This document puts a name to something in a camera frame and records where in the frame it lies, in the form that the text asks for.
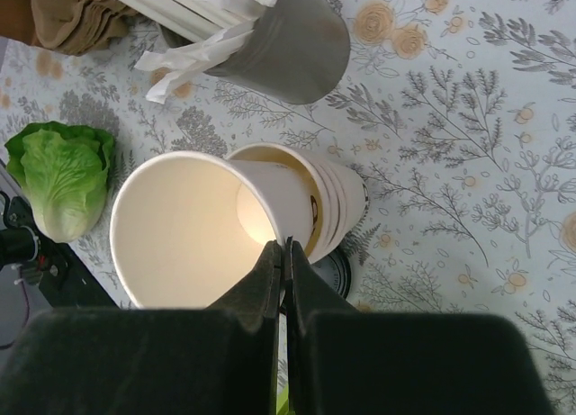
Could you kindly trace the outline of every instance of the yellow-green object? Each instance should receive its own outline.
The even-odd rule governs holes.
[[[295,412],[290,412],[290,405],[288,403],[288,385],[284,387],[276,400],[276,415],[295,415]]]

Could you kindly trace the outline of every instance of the leaf pattern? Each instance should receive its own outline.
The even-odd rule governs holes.
[[[351,167],[370,206],[342,243],[348,300],[507,317],[559,413],[576,413],[576,33],[561,26],[576,23],[576,0],[325,1],[350,31],[351,53],[339,84],[314,104],[207,75],[152,104],[154,75],[134,65],[166,44],[140,17],[125,39],[82,58],[10,41],[0,139],[49,120],[117,138],[103,217],[71,247],[122,308],[133,305],[113,268],[110,218],[144,161],[185,149],[224,157],[270,141]]]

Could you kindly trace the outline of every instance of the gray cup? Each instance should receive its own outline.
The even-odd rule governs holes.
[[[169,47],[189,44],[170,30],[162,33]],[[349,57],[346,25],[325,0],[278,0],[242,49],[204,73],[290,104],[310,104],[336,87]]]

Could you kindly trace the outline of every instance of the floral pattern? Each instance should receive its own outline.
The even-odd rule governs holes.
[[[312,149],[366,181],[346,236],[362,311],[488,312],[526,336],[561,413],[576,413],[576,0],[326,0],[350,31],[337,88],[293,106],[214,77],[165,105],[133,68],[162,50],[138,19],[108,50],[63,57],[10,42],[0,139],[28,122],[102,127],[118,139],[110,201],[72,244],[120,306],[113,199],[142,162],[175,149],[224,156],[265,140]],[[6,159],[5,150],[0,158]],[[285,336],[281,335],[281,354]],[[279,385],[286,384],[281,356]]]

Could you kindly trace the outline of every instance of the table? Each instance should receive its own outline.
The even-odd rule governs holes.
[[[315,104],[206,76],[151,104],[144,95],[163,72],[133,66],[165,44],[139,20],[123,41],[79,59],[10,42],[0,139],[50,119],[116,135],[111,200],[72,247],[122,307],[130,301],[108,226],[137,165],[177,149],[224,156],[260,140],[325,153],[361,173],[372,199],[346,239],[349,301],[505,316],[525,333],[554,404],[576,413],[576,32],[567,26],[576,0],[328,2],[351,31],[352,53],[337,89]]]

